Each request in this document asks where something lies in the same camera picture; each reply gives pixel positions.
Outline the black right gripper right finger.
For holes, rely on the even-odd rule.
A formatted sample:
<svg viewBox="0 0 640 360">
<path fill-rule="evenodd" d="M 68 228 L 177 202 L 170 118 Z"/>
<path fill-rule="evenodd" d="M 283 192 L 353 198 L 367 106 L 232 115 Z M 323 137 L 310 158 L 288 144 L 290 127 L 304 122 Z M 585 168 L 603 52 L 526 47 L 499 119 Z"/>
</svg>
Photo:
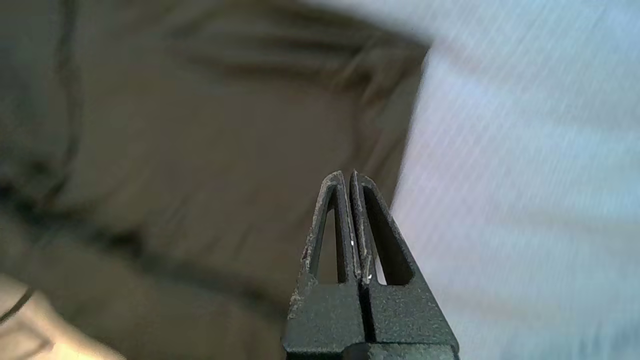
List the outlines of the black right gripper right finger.
<svg viewBox="0 0 640 360">
<path fill-rule="evenodd" d="M 377 344 L 460 346 L 375 182 L 350 176 L 365 335 Z"/>
</svg>

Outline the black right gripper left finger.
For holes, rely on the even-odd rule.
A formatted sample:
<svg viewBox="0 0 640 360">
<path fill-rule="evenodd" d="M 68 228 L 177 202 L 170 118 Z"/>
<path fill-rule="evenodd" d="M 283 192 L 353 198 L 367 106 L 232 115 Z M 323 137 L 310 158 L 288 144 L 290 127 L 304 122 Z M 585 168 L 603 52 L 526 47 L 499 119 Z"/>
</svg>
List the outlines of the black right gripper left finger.
<svg viewBox="0 0 640 360">
<path fill-rule="evenodd" d="M 327 214 L 336 229 L 337 282 L 321 284 L 318 267 Z M 289 301 L 282 347 L 286 353 L 343 353 L 365 342 L 354 221 L 342 171 L 321 183 L 311 227 L 302 251 L 300 271 Z"/>
</svg>

